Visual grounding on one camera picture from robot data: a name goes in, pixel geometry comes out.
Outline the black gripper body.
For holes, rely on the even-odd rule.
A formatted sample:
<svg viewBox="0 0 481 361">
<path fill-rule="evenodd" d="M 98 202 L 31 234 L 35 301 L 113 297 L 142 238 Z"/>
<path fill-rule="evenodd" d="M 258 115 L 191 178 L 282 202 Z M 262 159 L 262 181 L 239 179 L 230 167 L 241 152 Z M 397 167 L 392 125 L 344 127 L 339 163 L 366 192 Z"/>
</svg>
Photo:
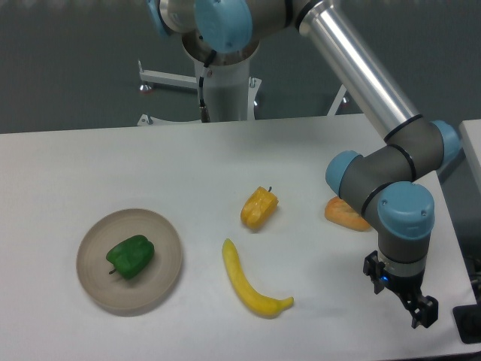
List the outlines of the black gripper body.
<svg viewBox="0 0 481 361">
<path fill-rule="evenodd" d="M 396 275 L 393 271 L 388 270 L 385 266 L 385 273 L 389 278 L 389 283 L 386 285 L 387 290 L 392 291 L 400 300 L 405 293 L 421 293 L 421 286 L 425 271 L 415 273 L 409 276 Z"/>
</svg>

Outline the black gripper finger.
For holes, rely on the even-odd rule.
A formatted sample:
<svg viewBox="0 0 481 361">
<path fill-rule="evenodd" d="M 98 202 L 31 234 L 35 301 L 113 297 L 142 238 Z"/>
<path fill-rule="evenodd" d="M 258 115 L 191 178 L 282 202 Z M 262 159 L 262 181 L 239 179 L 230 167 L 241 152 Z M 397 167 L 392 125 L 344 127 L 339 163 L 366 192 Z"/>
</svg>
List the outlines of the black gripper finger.
<svg viewBox="0 0 481 361">
<path fill-rule="evenodd" d="M 389 278 L 385 273 L 385 266 L 386 264 L 380 261 L 376 250 L 368 254 L 364 259 L 363 273 L 371 279 L 375 294 L 382 292 L 389 283 Z"/>
<path fill-rule="evenodd" d="M 409 311 L 412 321 L 411 326 L 429 328 L 438 320 L 438 301 L 432 296 L 424 296 L 421 293 L 405 293 L 401 296 L 401 302 Z"/>
</svg>

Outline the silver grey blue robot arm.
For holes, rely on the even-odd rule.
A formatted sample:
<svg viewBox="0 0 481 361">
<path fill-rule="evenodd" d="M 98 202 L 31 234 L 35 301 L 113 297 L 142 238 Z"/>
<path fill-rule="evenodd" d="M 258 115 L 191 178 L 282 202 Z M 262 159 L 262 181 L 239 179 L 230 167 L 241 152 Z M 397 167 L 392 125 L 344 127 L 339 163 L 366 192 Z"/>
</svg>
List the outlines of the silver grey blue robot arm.
<svg viewBox="0 0 481 361">
<path fill-rule="evenodd" d="M 248 118 L 248 77 L 225 67 L 250 57 L 261 39 L 293 26 L 324 56 L 385 141 L 369 156 L 344 151 L 329 163 L 330 188 L 378 234 L 364 261 L 376 292 L 391 290 L 410 312 L 413 326 L 431 326 L 437 300 L 422 294 L 434 200 L 417 181 L 459 152 L 456 131 L 428 122 L 378 63 L 336 1 L 149 1 L 163 36 L 180 34 L 198 62 L 195 89 L 204 123 Z"/>
</svg>

